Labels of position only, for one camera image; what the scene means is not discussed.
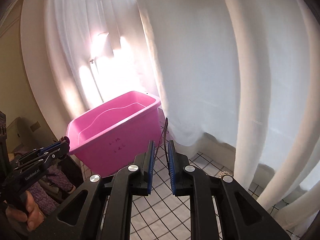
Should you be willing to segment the person's left hand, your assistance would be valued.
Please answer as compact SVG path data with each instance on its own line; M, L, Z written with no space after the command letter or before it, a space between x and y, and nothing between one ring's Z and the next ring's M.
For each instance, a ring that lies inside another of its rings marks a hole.
M5 213L8 218L11 218L17 222L24 223L26 229L29 232L32 232L42 224L42 222L44 221L44 216L31 193L29 191L26 191L25 194L25 209L27 211L26 213L10 206L7 207Z

